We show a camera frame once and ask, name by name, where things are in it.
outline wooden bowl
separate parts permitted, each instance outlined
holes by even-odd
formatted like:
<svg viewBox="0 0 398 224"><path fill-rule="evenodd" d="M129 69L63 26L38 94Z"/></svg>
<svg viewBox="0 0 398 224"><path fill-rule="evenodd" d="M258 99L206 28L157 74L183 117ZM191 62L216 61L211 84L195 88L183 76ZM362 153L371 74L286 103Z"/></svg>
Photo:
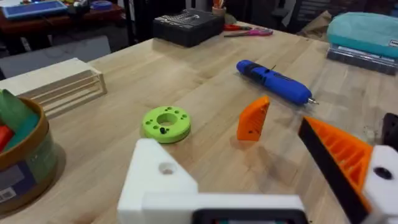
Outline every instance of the wooden bowl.
<svg viewBox="0 0 398 224"><path fill-rule="evenodd" d="M18 145L0 154L0 213L19 208L37 198L57 171L57 157L43 108L21 100L40 116L35 129Z"/></svg>

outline wooden crate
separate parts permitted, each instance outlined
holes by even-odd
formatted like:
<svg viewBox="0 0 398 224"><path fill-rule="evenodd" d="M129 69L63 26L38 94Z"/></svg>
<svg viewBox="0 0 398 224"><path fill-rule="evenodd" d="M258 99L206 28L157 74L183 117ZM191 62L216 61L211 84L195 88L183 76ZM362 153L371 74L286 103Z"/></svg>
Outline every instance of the wooden crate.
<svg viewBox="0 0 398 224"><path fill-rule="evenodd" d="M2 80L0 89L40 103L49 119L107 92L103 74L77 58Z"/></svg>

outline orange triangular piece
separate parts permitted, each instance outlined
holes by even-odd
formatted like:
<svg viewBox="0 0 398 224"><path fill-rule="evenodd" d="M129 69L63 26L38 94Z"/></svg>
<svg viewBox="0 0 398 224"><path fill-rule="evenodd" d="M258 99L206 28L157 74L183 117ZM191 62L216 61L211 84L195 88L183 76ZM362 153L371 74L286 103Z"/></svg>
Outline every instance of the orange triangular piece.
<svg viewBox="0 0 398 224"><path fill-rule="evenodd" d="M258 141L260 139L268 106L269 99L267 96L263 96L242 111L236 131L238 140Z"/></svg>

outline blue tray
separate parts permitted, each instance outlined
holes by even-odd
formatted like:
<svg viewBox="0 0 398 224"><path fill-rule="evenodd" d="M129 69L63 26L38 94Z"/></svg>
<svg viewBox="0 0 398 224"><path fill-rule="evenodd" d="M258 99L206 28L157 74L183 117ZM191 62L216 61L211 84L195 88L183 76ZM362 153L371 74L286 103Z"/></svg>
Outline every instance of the blue tray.
<svg viewBox="0 0 398 224"><path fill-rule="evenodd" d="M42 1L4 7L2 9L4 17L8 20L27 19L30 17L58 14L60 12L65 12L66 10L67 6L61 1Z"/></svg>

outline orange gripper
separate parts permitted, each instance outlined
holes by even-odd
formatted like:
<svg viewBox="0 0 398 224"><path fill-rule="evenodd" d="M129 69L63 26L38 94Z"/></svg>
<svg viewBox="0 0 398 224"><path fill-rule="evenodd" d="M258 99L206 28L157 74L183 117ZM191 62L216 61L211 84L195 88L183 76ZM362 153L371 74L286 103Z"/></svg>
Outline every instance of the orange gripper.
<svg viewBox="0 0 398 224"><path fill-rule="evenodd" d="M361 201L370 208L362 194L362 189L373 147L327 123L308 116L305 116L304 119L312 127Z"/></svg>

